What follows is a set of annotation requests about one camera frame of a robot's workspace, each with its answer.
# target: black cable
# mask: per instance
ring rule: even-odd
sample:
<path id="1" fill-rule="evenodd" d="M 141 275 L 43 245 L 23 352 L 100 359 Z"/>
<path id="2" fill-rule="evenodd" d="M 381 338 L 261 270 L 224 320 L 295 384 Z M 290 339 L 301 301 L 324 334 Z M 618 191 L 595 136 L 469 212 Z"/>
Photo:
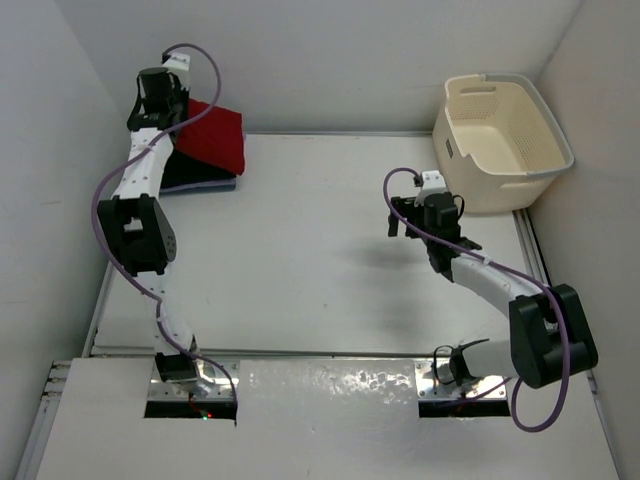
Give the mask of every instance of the black cable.
<path id="1" fill-rule="evenodd" d="M 452 383 L 455 382 L 455 380 L 451 380 L 450 382 L 443 382 L 442 380 L 440 380 L 440 377 L 438 376 L 438 365 L 437 365 L 436 357 L 438 355 L 438 350 L 445 347 L 450 348 L 451 351 L 453 351 L 453 347 L 451 345 L 440 345 L 433 351 L 433 378 L 435 378 L 440 385 L 451 385 Z"/>
<path id="2" fill-rule="evenodd" d="M 460 212 L 458 213 L 458 220 L 460 220 L 462 218 L 462 215 L 464 215 L 464 198 L 461 195 L 454 195 L 453 199 L 455 200 L 456 198 L 460 199 Z"/>

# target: beige plastic basket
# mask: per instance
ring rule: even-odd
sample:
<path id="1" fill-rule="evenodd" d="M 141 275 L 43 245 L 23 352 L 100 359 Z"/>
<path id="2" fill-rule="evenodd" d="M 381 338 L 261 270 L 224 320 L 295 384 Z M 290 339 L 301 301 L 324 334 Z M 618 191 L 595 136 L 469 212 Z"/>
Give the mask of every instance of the beige plastic basket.
<path id="1" fill-rule="evenodd" d="M 455 77 L 445 92 L 433 142 L 440 171 L 466 211 L 526 208 L 573 165 L 558 123 L 526 77 Z"/>

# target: red cloth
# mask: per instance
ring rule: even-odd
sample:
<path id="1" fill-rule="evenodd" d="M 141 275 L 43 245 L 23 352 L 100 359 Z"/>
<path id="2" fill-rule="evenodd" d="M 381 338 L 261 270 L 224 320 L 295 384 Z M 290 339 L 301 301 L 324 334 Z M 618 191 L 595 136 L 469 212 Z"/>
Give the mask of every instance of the red cloth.
<path id="1" fill-rule="evenodd" d="M 189 118 L 208 104 L 189 99 Z M 244 172 L 244 138 L 242 115 L 215 107 L 208 115 L 180 131 L 176 149 L 195 160 L 242 175 Z"/>

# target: white panel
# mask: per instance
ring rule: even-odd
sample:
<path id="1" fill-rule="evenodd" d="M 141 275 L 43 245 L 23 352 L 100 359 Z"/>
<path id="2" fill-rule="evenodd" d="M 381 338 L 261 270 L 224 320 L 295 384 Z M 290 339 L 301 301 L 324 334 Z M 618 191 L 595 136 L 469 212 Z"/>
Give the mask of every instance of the white panel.
<path id="1" fill-rule="evenodd" d="M 123 112 L 170 45 L 208 49 L 250 130 L 429 129 L 447 78 L 537 77 L 580 0 L 57 0 Z M 193 92 L 213 97 L 192 57 Z"/>
<path id="2" fill-rule="evenodd" d="M 505 338 L 502 314 L 435 274 L 419 240 L 387 238 L 382 180 L 437 168 L 431 139 L 250 135 L 235 192 L 161 199 L 176 232 L 170 282 L 204 348 L 431 352 Z M 416 195 L 398 175 L 392 195 Z M 524 269 L 510 214 L 463 218 L 464 235 Z M 115 276 L 103 347 L 151 347 L 142 297 Z"/>
<path id="3" fill-rule="evenodd" d="M 532 209 L 547 266 L 582 298 L 625 478 L 640 478 L 636 362 L 640 2 L 588 0 L 539 83 L 576 156 Z"/>
<path id="4" fill-rule="evenodd" d="M 558 423 L 529 434 L 504 417 L 419 419 L 411 362 L 243 361 L 234 428 L 142 418 L 151 363 L 73 362 L 38 480 L 617 478 L 582 375 Z M 524 393 L 533 421 L 556 388 Z"/>
<path id="5" fill-rule="evenodd" d="M 80 353 L 104 272 L 91 193 L 127 132 L 50 0 L 0 16 L 0 478 L 13 478 L 52 360 Z"/>

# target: white wall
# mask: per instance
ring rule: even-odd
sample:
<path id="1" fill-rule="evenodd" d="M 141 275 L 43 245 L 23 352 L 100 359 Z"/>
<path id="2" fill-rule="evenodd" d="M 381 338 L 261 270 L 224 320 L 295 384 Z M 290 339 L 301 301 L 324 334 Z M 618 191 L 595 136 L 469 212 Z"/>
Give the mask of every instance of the white wall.
<path id="1" fill-rule="evenodd" d="M 273 131 L 429 129 L 449 77 L 537 77 L 581 0 L 56 1 L 123 112 L 137 71 L 193 41 L 220 63 L 222 104 Z"/>
<path id="2" fill-rule="evenodd" d="M 577 165 L 532 208 L 556 282 L 578 289 L 625 478 L 640 478 L 640 2 L 587 0 L 539 87 Z"/>
<path id="3" fill-rule="evenodd" d="M 125 158 L 120 113 L 56 5 L 0 16 L 0 478 L 13 478 L 54 359 L 78 355 L 104 260 L 89 203 Z"/>

